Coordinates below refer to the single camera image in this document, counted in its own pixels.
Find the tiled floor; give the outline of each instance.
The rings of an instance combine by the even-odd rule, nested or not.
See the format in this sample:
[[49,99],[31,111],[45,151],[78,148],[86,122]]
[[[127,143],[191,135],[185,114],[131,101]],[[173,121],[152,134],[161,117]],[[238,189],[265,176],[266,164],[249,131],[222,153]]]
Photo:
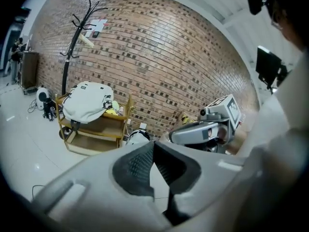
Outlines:
[[[69,152],[60,139],[57,121],[43,118],[43,111],[28,113],[35,94],[24,95],[18,85],[0,78],[0,163],[12,189],[28,200],[34,185],[46,185],[86,156]],[[157,167],[151,170],[151,186],[161,211],[167,207],[169,188]],[[36,194],[41,187],[34,188]]]

